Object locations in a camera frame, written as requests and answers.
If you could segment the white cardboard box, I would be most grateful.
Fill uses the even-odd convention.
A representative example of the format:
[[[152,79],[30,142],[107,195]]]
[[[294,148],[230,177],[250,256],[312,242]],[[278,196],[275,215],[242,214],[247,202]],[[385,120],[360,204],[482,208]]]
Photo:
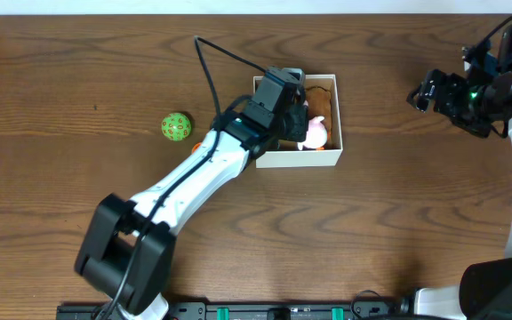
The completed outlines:
[[[334,74],[307,75],[305,87],[321,87],[331,94],[332,130],[327,145],[322,150],[298,150],[295,143],[281,141],[278,150],[268,151],[256,160],[257,168],[334,166],[338,162],[343,152],[343,144],[337,77]]]

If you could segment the brown plush bear toy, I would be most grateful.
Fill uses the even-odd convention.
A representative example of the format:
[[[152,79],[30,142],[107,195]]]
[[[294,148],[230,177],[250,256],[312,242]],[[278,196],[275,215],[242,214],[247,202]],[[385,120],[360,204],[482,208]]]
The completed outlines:
[[[323,116],[322,121],[326,131],[332,131],[332,104],[331,93],[322,87],[315,86],[307,88],[306,99],[308,103],[308,119]]]

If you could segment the green number ball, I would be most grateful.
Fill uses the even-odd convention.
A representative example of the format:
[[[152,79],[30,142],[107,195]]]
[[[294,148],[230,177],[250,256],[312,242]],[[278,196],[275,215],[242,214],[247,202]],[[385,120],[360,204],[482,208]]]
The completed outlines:
[[[192,132],[192,123],[190,119],[182,113],[170,113],[161,123],[163,136],[168,140],[182,141]]]

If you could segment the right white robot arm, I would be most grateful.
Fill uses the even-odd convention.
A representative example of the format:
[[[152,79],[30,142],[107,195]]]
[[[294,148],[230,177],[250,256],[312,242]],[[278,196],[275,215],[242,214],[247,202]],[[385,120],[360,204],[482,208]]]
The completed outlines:
[[[408,101],[420,110],[433,106],[481,138],[501,121],[500,137],[510,141],[506,148],[439,141],[421,146],[432,157],[432,195],[448,200],[417,212],[433,232],[447,235],[448,246],[455,250],[490,239],[497,231],[506,233],[507,242],[498,257],[466,267],[456,284],[418,290],[413,310],[450,319],[512,319],[512,71],[472,85],[434,70]]]

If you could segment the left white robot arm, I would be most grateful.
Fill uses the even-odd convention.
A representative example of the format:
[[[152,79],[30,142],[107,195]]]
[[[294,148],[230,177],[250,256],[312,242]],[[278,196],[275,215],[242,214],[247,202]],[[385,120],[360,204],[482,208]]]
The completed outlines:
[[[217,116],[196,151],[154,186],[128,200],[111,194],[96,207],[75,271],[111,301],[95,319],[118,312],[124,319],[161,319],[168,311],[162,292],[169,279],[176,240],[192,215],[215,191],[236,178],[279,140],[300,142],[308,131],[308,104],[267,110],[249,96],[245,109]]]

